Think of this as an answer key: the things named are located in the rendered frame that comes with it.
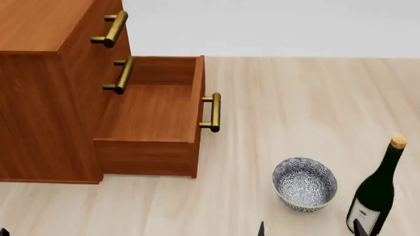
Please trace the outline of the brown wooden drawer cabinet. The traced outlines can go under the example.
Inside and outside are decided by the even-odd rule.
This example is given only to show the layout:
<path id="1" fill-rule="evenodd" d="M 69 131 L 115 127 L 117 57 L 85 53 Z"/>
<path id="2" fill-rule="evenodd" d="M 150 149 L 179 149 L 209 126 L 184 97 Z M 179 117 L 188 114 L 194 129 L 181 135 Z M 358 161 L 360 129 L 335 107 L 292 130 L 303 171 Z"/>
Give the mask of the brown wooden drawer cabinet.
<path id="1" fill-rule="evenodd" d="M 0 0 L 0 182 L 97 184 L 93 139 L 130 54 L 124 26 L 104 37 L 123 0 Z"/>

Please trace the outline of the blue floral patterned bowl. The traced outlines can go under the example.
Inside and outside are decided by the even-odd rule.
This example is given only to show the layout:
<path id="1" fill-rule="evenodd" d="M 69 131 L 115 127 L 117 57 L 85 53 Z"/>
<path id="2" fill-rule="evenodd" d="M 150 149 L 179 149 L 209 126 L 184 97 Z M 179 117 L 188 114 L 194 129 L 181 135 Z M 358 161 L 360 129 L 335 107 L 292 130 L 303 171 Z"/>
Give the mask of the blue floral patterned bowl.
<path id="1" fill-rule="evenodd" d="M 275 166 L 272 185 L 280 201 L 297 212 L 317 212 L 334 200 L 338 184 L 334 173 L 306 157 L 284 159 Z"/>

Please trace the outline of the dark green wine bottle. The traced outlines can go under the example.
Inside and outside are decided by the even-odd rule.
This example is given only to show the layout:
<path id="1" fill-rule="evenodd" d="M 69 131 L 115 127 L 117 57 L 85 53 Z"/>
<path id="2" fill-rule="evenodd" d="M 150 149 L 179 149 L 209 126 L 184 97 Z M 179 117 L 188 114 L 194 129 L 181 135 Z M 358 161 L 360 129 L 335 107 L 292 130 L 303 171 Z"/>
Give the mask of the dark green wine bottle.
<path id="1" fill-rule="evenodd" d="M 358 186 L 346 216 L 352 233 L 355 219 L 369 236 L 380 233 L 394 202 L 394 173 L 407 142 L 401 134 L 392 135 L 381 164 Z"/>

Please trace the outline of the open wooden cabinet drawer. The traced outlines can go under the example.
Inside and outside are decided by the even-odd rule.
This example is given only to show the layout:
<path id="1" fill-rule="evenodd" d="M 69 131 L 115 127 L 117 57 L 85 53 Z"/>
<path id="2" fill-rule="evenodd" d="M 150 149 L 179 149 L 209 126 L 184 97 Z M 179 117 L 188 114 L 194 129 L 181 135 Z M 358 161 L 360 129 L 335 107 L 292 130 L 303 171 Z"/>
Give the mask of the open wooden cabinet drawer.
<path id="1" fill-rule="evenodd" d="M 196 177 L 204 90 L 203 56 L 137 56 L 94 136 L 103 172 Z"/>

